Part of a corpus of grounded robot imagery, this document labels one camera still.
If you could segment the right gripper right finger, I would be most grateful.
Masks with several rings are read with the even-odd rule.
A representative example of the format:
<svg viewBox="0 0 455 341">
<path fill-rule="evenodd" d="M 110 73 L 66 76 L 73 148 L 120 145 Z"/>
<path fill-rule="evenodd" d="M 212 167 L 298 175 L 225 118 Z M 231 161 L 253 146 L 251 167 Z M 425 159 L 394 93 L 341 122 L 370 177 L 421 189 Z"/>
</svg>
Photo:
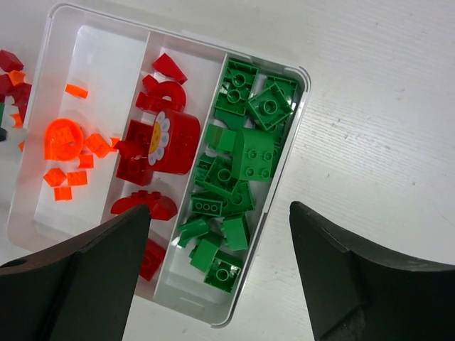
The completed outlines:
<svg viewBox="0 0 455 341">
<path fill-rule="evenodd" d="M 453 340 L 454 267 L 394 251 L 305 204 L 289 208 L 315 340 Z"/>
</svg>

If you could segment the red semicircle lego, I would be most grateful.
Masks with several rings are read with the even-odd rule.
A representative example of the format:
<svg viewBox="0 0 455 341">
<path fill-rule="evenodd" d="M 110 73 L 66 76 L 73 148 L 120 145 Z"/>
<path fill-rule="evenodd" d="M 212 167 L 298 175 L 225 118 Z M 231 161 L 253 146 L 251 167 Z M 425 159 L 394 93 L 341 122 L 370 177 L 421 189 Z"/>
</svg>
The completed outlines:
<svg viewBox="0 0 455 341">
<path fill-rule="evenodd" d="M 182 112 L 186 107 L 186 92 L 175 81 L 158 82 L 151 75 L 142 79 L 144 91 L 138 94 L 136 107 L 144 112 L 158 113 L 165 109 Z"/>
</svg>

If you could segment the orange dome lego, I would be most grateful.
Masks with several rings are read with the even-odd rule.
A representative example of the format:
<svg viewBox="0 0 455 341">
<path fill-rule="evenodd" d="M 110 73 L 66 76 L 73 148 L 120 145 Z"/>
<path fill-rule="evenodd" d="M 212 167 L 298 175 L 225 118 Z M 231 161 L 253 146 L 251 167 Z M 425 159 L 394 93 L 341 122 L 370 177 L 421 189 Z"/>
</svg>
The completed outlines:
<svg viewBox="0 0 455 341">
<path fill-rule="evenodd" d="M 84 134 L 78 123 L 68 118 L 56 119 L 45 131 L 44 159 L 54 161 L 76 159 L 84 142 Z"/>
</svg>

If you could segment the red flower print lego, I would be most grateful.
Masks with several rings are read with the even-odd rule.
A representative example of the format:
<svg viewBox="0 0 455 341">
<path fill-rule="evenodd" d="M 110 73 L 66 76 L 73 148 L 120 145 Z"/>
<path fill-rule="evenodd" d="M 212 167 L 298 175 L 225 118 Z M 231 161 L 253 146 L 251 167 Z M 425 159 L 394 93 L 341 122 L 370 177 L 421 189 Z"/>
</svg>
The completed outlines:
<svg viewBox="0 0 455 341">
<path fill-rule="evenodd" d="M 114 148 L 120 160 L 116 177 L 145 186 L 155 172 L 185 175 L 192 167 L 200 139 L 197 117 L 165 109 L 153 124 L 131 120 L 124 140 Z"/>
</svg>

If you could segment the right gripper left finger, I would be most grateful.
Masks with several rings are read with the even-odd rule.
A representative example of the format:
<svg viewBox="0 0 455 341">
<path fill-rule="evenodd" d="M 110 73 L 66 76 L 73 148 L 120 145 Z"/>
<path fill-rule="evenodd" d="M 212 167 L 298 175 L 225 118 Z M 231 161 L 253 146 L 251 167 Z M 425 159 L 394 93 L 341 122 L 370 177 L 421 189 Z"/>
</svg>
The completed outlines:
<svg viewBox="0 0 455 341">
<path fill-rule="evenodd" d="M 1 265 L 2 340 L 121 340 L 149 233 L 146 205 Z"/>
</svg>

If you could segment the red arch lego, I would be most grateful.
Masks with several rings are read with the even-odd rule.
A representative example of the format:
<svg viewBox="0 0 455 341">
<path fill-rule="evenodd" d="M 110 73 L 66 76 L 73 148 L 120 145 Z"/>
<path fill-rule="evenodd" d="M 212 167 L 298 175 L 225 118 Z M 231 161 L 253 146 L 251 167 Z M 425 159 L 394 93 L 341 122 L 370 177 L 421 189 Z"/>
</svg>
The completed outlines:
<svg viewBox="0 0 455 341">
<path fill-rule="evenodd" d="M 137 205 L 146 205 L 153 220 L 169 221 L 178 212 L 177 206 L 171 198 L 162 195 L 159 191 L 147 192 L 146 190 L 139 190 L 118 199 L 110 212 L 119 215 Z"/>
</svg>

